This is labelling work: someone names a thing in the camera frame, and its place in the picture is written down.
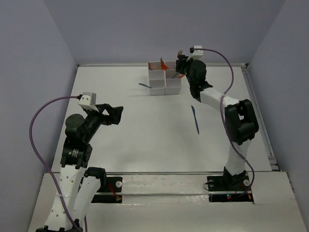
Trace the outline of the blue-green plastic knife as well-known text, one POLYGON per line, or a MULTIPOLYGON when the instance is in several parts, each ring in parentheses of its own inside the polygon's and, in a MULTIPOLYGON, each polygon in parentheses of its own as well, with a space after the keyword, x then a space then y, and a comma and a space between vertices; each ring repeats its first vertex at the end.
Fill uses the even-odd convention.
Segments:
POLYGON ((194 116, 194 121, 195 121, 196 129, 197 129, 197 133, 200 134, 199 126, 198 126, 198 122, 197 122, 197 118, 196 118, 196 110, 195 110, 194 106, 192 106, 192 105, 191 105, 191 108, 192 108, 192 112, 193 112, 193 116, 194 116))

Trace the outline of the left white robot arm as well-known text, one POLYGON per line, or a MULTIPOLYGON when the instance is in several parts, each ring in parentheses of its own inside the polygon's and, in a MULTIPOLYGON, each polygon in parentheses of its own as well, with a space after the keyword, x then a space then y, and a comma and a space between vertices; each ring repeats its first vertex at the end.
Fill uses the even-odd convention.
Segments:
POLYGON ((84 218, 97 191, 106 188, 106 171, 89 167, 91 139, 101 125, 117 125, 122 106, 83 105, 87 116, 73 114, 65 121, 66 139, 61 156, 60 177, 54 202, 40 232, 76 232, 85 228, 84 218))

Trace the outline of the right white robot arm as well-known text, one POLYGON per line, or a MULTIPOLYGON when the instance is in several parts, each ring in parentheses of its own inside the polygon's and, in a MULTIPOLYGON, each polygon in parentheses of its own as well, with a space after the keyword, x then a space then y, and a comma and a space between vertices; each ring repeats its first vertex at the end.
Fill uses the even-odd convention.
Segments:
POLYGON ((222 175, 208 176, 208 190, 250 190, 253 180, 245 170, 248 148, 259 131, 253 104, 249 99, 237 100, 216 90, 206 81, 206 64, 194 56, 177 55, 176 72, 184 74, 189 83, 192 97, 219 111, 224 130, 230 143, 227 163, 222 175))

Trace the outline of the orange plastic spoon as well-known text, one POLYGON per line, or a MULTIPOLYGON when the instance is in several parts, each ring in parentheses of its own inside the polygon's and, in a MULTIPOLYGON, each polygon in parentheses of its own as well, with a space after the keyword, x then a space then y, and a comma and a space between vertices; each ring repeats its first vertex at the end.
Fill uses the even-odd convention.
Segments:
POLYGON ((162 70, 168 70, 169 68, 168 68, 168 66, 163 62, 163 63, 161 63, 161 69, 162 69, 162 70))

